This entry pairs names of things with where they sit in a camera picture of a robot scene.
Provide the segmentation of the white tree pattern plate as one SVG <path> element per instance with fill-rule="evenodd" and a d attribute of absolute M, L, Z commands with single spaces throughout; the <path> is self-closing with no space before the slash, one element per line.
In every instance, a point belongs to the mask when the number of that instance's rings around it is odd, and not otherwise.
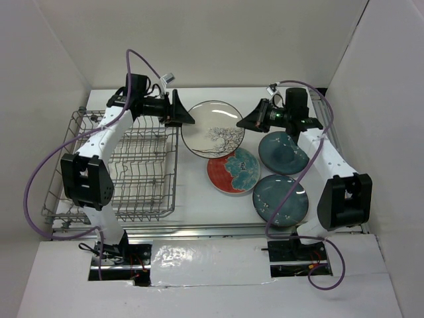
<path fill-rule="evenodd" d="M 237 126 L 242 115 L 233 105 L 210 100 L 198 103 L 189 111 L 195 122 L 181 128 L 187 149 L 202 158 L 221 158 L 242 143 L 245 130 Z"/>

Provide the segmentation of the red teal floral plate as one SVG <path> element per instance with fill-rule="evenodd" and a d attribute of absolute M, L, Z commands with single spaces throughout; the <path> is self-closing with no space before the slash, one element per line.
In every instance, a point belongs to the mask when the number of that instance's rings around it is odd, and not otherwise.
<path fill-rule="evenodd" d="M 260 180 L 260 163 L 249 151 L 238 148 L 222 158 L 209 159 L 207 175 L 219 191 L 241 195 L 253 189 Z"/>

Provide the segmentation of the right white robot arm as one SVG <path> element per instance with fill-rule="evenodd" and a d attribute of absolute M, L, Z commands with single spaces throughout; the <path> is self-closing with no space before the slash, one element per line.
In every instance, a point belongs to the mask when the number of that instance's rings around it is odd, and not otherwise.
<path fill-rule="evenodd" d="M 309 157 L 272 218 L 280 212 L 310 168 L 315 168 L 321 177 L 323 189 L 314 214 L 289 236 L 291 256 L 303 260 L 311 254 L 312 244 L 327 242 L 337 229 L 368 222 L 372 179 L 346 163 L 327 137 L 330 127 L 323 126 L 309 114 L 308 90 L 312 86 L 302 81 L 290 81 L 289 84 L 281 107 L 274 103 L 275 96 L 280 93 L 280 84 L 273 83 L 267 88 L 271 98 L 262 98 L 237 126 L 258 133 L 266 133 L 271 127 L 283 128 Z"/>

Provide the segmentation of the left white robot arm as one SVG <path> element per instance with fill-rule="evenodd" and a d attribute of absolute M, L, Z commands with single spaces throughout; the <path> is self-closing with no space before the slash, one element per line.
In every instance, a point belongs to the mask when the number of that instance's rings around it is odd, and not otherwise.
<path fill-rule="evenodd" d="M 157 117 L 165 127 L 193 124 L 194 118 L 180 101 L 177 90 L 166 92 L 175 80 L 173 74 L 158 80 L 159 96 L 149 94 L 147 76 L 129 74 L 106 104 L 105 113 L 87 141 L 73 154 L 60 160 L 64 193 L 85 213 L 99 231 L 98 249 L 116 264 L 131 256 L 127 232 L 119 224 L 112 208 L 114 184 L 107 164 L 124 133 L 141 116 Z"/>

